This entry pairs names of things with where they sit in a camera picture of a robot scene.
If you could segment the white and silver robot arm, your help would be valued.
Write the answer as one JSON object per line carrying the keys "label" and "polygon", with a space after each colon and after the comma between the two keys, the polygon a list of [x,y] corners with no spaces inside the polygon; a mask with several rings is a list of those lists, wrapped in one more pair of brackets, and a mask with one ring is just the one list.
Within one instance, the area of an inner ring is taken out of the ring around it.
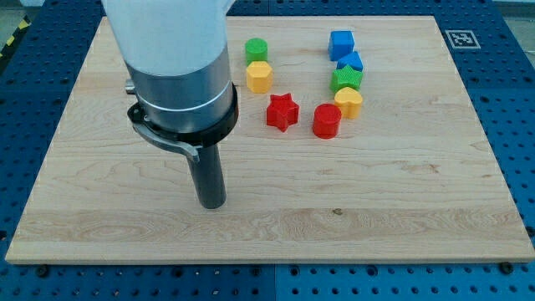
{"label": "white and silver robot arm", "polygon": [[135,131],[198,162],[237,119],[227,51],[232,0],[102,4],[137,98],[128,111]]}

